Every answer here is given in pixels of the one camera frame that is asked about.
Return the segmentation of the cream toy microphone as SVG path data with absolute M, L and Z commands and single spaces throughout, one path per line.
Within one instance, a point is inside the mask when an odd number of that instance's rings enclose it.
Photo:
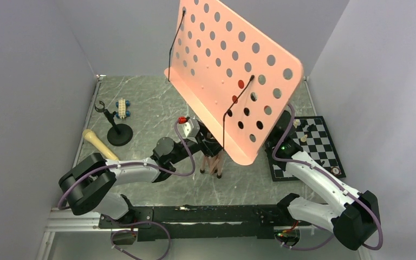
M 91 143 L 106 159 L 119 160 L 118 156 L 113 153 L 91 129 L 85 129 L 82 132 L 83 138 Z

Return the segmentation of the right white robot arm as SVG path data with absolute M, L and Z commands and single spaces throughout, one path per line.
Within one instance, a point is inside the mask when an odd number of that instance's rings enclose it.
M 287 173 L 316 192 L 324 204 L 295 193 L 278 204 L 277 218 L 284 225 L 301 220 L 330 231 L 346 248 L 364 246 L 379 250 L 384 244 L 379 203 L 371 191 L 360 192 L 333 173 L 342 172 L 337 152 L 323 120 L 308 124 L 308 116 L 294 118 L 285 111 L 265 143 L 269 162 L 276 173 Z

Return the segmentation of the black microphone stand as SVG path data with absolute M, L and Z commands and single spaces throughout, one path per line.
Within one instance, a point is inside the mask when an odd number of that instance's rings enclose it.
M 129 143 L 133 137 L 132 128 L 124 123 L 115 123 L 114 117 L 117 112 L 109 112 L 109 110 L 105 107 L 104 102 L 101 100 L 99 101 L 99 104 L 100 105 L 98 107 L 94 105 L 94 109 L 97 112 L 102 113 L 106 117 L 107 121 L 112 125 L 107 133 L 108 142 L 113 146 L 124 146 Z

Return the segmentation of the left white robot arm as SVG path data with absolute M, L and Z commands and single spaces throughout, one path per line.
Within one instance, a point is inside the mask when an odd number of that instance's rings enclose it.
M 107 215 L 122 228 L 133 223 L 133 206 L 124 195 L 111 192 L 111 188 L 129 183 L 159 183 L 172 175 L 178 175 L 174 164 L 202 152 L 214 157 L 222 151 L 215 138 L 208 137 L 208 130 L 201 125 L 194 140 L 162 137 L 157 141 L 153 154 L 141 160 L 105 159 L 100 153 L 93 153 L 60 178 L 58 184 L 63 195 L 58 203 L 62 210 L 67 203 L 76 216 L 88 212 Z

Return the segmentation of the pink music stand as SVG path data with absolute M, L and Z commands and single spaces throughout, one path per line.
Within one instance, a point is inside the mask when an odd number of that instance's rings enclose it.
M 221 1 L 180 1 L 171 50 L 167 79 L 232 161 L 251 165 L 301 84 L 301 61 Z

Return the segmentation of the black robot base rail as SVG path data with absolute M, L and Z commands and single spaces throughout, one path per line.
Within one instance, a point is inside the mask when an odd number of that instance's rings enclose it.
M 137 206 L 132 215 L 113 223 L 104 214 L 100 229 L 124 229 L 132 224 L 140 242 L 165 239 L 169 231 L 172 239 L 255 237 L 273 239 L 274 234 L 294 224 L 276 205 L 223 206 Z

